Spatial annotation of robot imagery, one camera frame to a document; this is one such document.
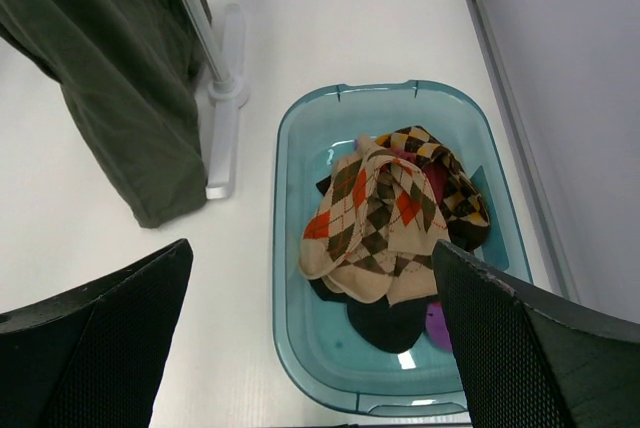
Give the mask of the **red purple striped sock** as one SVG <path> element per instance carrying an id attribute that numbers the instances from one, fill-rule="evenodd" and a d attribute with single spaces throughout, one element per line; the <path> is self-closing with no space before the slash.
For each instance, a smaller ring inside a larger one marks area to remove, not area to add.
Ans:
<path id="1" fill-rule="evenodd" d="M 447 225 L 445 223 L 443 214 L 440 211 L 438 204 L 436 203 L 435 194 L 429 180 L 428 180 L 428 186 L 432 190 L 434 203 L 438 207 L 436 218 L 434 219 L 434 222 L 431 224 L 431 227 L 430 227 L 430 235 L 427 243 L 428 248 L 432 249 L 435 246 L 435 242 L 437 240 L 444 239 L 446 238 L 446 236 L 449 235 L 449 231 L 447 229 Z M 452 350 L 451 342 L 450 342 L 450 337 L 449 337 L 449 332 L 447 330 L 446 322 L 444 319 L 442 306 L 437 295 L 432 297 L 436 297 L 437 302 L 433 302 L 428 306 L 427 317 L 425 318 L 425 330 L 423 333 L 426 333 L 428 335 L 431 342 L 435 346 L 437 346 L 438 348 L 444 351 L 450 352 Z"/>

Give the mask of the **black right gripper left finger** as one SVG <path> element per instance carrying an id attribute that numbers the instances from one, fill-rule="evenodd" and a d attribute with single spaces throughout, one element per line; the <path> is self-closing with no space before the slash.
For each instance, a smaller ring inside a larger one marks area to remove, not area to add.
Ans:
<path id="1" fill-rule="evenodd" d="M 179 239 L 1 316 L 4 427 L 146 427 L 186 295 Z"/>

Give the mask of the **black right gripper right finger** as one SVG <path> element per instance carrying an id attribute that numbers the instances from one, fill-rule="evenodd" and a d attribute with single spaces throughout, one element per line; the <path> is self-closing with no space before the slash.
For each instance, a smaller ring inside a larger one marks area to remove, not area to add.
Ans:
<path id="1" fill-rule="evenodd" d="M 440 240 L 434 273 L 475 427 L 636 427 L 639 326 Z"/>

